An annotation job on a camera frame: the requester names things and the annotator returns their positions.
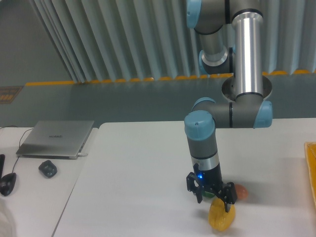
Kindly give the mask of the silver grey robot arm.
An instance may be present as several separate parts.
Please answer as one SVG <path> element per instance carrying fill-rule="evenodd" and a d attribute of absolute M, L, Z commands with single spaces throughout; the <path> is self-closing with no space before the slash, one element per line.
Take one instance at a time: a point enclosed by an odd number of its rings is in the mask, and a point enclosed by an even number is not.
<path fill-rule="evenodd" d="M 187 189 L 198 202 L 205 192 L 215 195 L 229 212 L 237 192 L 234 183 L 222 180 L 216 129 L 265 128 L 273 119 L 263 90 L 263 13 L 258 0 L 189 0 L 186 15 L 187 26 L 200 35 L 200 66 L 207 74 L 233 74 L 231 102 L 200 98 L 184 119 L 193 165 Z"/>

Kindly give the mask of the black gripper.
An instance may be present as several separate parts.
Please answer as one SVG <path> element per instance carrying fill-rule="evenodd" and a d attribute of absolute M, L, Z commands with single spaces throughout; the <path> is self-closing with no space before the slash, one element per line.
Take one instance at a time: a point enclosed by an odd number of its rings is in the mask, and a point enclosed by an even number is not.
<path fill-rule="evenodd" d="M 190 172 L 186 177 L 187 190 L 196 196 L 198 203 L 203 200 L 203 191 L 213 193 L 224 203 L 225 212 L 229 213 L 237 201 L 237 192 L 233 182 L 223 183 L 220 164 L 210 170 L 199 170 L 196 163 L 193 169 L 194 173 Z"/>

